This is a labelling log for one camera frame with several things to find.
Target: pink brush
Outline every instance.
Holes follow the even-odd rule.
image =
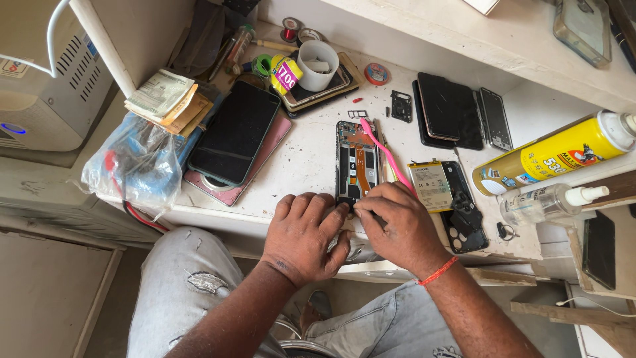
[[[369,125],[369,122],[367,122],[365,118],[360,118],[360,124],[362,124],[362,128],[364,129],[366,134],[369,134],[369,137],[371,137],[371,140],[373,140],[375,145],[377,145],[378,148],[382,149],[384,154],[386,154],[387,160],[389,161],[389,165],[391,166],[391,169],[393,169],[393,172],[395,172],[395,174],[397,175],[397,178],[399,179],[399,181],[402,182],[402,184],[406,185],[411,190],[413,195],[417,197],[417,193],[415,192],[415,189],[411,185],[411,182],[409,182],[409,180],[406,179],[404,174],[402,174],[402,171],[398,168],[398,165],[396,164],[395,159],[393,159],[393,155],[391,154],[391,152],[387,149],[387,147],[380,144],[380,142],[373,136],[373,131],[371,130],[371,126]]]

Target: man's left hand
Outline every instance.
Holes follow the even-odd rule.
[[[261,261],[280,271],[297,289],[334,277],[349,255],[348,230],[340,233],[338,243],[327,252],[349,212],[348,204],[342,203],[322,220],[334,204],[329,194],[306,192],[286,195],[276,206]]]

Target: blue led light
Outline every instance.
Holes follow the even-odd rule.
[[[2,123],[0,124],[2,126],[2,128],[6,129],[9,132],[13,132],[15,134],[25,134],[27,132],[26,129],[24,128],[20,128],[15,124],[11,124],[11,123]]]

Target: green tape roll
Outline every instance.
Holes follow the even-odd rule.
[[[272,56],[262,54],[252,61],[252,72],[266,78],[272,72]]]

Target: slipper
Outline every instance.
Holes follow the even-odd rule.
[[[323,320],[333,317],[331,311],[331,303],[329,302],[329,296],[323,290],[315,290],[311,296],[309,296],[309,303],[318,313]]]

